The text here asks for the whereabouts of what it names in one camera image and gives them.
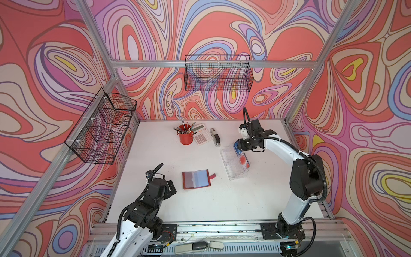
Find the red leather card holder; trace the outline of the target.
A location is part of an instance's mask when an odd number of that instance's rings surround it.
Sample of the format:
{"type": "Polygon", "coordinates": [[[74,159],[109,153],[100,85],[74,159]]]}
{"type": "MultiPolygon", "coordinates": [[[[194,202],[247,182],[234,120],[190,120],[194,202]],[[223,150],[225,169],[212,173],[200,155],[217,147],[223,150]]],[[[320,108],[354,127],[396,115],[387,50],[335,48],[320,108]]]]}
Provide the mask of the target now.
{"type": "Polygon", "coordinates": [[[216,174],[210,174],[209,170],[184,171],[182,173],[183,189],[191,190],[211,186],[211,180],[216,177],[216,174]]]}

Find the clear plastic card tray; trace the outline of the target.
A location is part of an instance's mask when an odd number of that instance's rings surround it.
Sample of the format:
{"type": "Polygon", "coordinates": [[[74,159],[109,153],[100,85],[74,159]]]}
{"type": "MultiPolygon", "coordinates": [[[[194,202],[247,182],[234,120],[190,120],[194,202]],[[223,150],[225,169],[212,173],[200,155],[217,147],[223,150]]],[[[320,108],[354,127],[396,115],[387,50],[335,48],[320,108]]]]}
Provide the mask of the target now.
{"type": "Polygon", "coordinates": [[[220,155],[223,161],[223,165],[225,167],[227,176],[230,181],[235,179],[245,178],[249,172],[248,169],[243,169],[241,166],[238,156],[236,155],[233,144],[224,148],[220,151],[220,155]]]}

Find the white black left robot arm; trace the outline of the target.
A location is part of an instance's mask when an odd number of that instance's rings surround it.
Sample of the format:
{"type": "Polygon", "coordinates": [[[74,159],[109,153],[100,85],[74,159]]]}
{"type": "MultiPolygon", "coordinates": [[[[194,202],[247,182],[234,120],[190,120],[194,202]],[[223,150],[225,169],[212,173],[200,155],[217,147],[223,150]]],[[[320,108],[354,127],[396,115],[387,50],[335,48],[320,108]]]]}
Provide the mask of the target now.
{"type": "Polygon", "coordinates": [[[161,163],[146,172],[146,187],[120,212],[116,233],[101,256],[136,257],[153,239],[161,237],[163,221],[157,214],[163,201],[177,193],[165,175],[156,177],[163,166],[161,163]]]}

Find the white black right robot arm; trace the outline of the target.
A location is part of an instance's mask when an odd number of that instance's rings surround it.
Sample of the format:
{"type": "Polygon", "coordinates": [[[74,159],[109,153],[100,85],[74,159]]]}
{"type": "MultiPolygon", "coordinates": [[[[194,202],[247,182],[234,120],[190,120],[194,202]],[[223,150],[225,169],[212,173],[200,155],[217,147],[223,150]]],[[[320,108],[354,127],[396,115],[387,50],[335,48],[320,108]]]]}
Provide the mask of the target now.
{"type": "Polygon", "coordinates": [[[239,131],[242,138],[237,140],[237,149],[260,153],[268,150],[291,166],[289,185],[292,194],[278,215],[274,233],[280,239],[304,239],[304,216],[312,203],[324,201],[328,192],[321,157],[298,150],[273,130],[264,130],[259,120],[244,118],[239,131]]]}

